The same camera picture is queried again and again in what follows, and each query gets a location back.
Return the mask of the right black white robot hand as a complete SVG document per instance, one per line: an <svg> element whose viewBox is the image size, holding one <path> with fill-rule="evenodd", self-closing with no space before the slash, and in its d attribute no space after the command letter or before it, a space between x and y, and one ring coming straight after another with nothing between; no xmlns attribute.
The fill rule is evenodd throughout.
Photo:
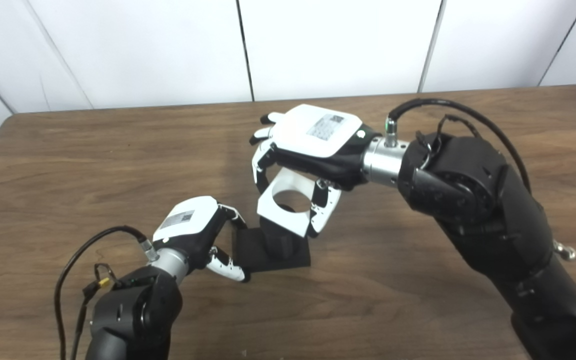
<svg viewBox="0 0 576 360"><path fill-rule="evenodd" d="M342 191L368 182L364 153L380 133L347 112L300 104L287 112L260 117L263 128L249 139L253 182L260 193L258 214L300 237L317 237ZM279 207L274 195L284 191L310 199L306 213Z"/></svg>

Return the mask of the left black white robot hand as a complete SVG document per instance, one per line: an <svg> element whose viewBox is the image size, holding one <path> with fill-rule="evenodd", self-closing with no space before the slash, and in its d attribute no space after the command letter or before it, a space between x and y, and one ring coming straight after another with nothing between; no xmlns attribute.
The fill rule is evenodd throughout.
<svg viewBox="0 0 576 360"><path fill-rule="evenodd" d="M158 259L148 264L168 273L177 285L193 271L203 269L229 280L249 282L249 272L215 244L227 223L234 231L247 229L245 219L235 207L212 196L197 196L178 203L153 233Z"/></svg>

